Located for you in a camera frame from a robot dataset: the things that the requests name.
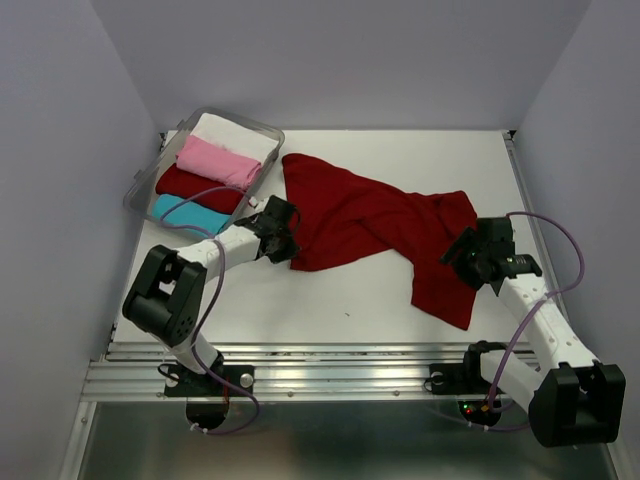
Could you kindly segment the clear plastic storage bin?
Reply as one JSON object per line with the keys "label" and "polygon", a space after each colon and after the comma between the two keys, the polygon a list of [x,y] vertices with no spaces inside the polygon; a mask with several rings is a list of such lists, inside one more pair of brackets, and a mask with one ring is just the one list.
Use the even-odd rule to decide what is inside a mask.
{"label": "clear plastic storage bin", "polygon": [[124,207],[156,224],[191,224],[218,233],[252,204],[275,164],[281,130],[212,107],[167,133],[158,157],[140,171]]}

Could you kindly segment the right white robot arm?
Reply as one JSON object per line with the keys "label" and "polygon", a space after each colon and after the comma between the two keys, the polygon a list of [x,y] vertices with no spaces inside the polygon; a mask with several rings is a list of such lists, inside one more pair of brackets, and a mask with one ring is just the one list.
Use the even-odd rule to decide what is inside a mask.
{"label": "right white robot arm", "polygon": [[475,290],[488,285],[517,328],[508,343],[479,341],[461,362],[433,364],[434,395],[456,395],[471,427],[499,430],[505,394],[527,415],[544,447],[612,443],[619,434],[626,379],[578,338],[536,260],[516,251],[511,217],[480,218],[441,261]]}

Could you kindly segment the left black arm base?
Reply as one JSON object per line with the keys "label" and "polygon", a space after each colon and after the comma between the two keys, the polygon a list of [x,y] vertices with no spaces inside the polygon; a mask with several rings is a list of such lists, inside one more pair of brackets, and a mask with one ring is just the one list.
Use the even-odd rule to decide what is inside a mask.
{"label": "left black arm base", "polygon": [[[196,374],[177,363],[161,363],[158,373],[164,378],[164,395],[169,398],[241,397],[208,374]],[[226,382],[253,392],[255,368],[251,365],[226,365],[219,373]]]}

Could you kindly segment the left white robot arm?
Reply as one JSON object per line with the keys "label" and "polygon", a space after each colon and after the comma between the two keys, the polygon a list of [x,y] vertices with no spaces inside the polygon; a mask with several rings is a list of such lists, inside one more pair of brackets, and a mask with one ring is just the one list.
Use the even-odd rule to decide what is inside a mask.
{"label": "left white robot arm", "polygon": [[222,384],[223,356],[201,330],[225,273],[264,257],[273,264],[293,259],[299,247],[290,223],[299,220],[293,204],[272,195],[219,234],[207,233],[178,249],[153,247],[125,296],[122,315],[188,370],[188,382],[199,393],[215,392]]}

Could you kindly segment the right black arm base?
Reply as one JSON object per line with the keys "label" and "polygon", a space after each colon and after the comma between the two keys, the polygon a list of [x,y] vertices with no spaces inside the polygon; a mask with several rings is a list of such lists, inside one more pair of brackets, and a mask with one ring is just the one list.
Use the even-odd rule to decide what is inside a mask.
{"label": "right black arm base", "polygon": [[423,386],[434,395],[488,394],[490,382],[480,372],[481,356],[493,351],[504,351],[499,342],[479,341],[471,344],[457,363],[432,363]]}

